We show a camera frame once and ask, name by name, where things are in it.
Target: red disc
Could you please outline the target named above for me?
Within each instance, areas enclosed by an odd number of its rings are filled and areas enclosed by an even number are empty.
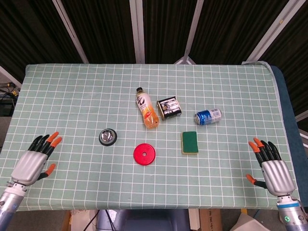
[[[140,165],[149,165],[155,159],[155,149],[148,143],[139,144],[134,150],[134,159]]]

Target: plastic bottle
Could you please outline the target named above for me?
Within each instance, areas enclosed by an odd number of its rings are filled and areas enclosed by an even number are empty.
[[[159,118],[153,109],[150,96],[142,88],[137,88],[136,102],[142,113],[145,126],[149,129],[156,128],[159,124]]]

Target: green sponge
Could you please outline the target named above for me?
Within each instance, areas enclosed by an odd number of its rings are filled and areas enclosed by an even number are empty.
[[[181,134],[182,154],[198,154],[197,132],[185,131]]]

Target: gray robot arm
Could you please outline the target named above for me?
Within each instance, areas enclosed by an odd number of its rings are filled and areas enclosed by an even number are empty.
[[[277,208],[287,231],[308,231],[308,218],[298,199],[291,196],[295,185],[286,163],[281,160],[276,146],[271,142],[254,138],[256,145],[249,142],[260,164],[264,181],[258,181],[247,174],[247,179],[255,186],[268,189],[277,196]]]
[[[37,137],[18,161],[11,174],[11,182],[8,182],[7,188],[0,197],[0,231],[7,229],[26,195],[26,187],[48,177],[54,170],[55,164],[52,164],[47,171],[42,172],[49,156],[62,140],[61,137],[55,139],[58,134],[56,132],[50,137],[49,135]]]

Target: blue can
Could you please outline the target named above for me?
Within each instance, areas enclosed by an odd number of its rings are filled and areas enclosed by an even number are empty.
[[[194,120],[197,125],[206,125],[220,121],[221,117],[221,110],[218,108],[213,108],[210,110],[198,112],[194,115]]]

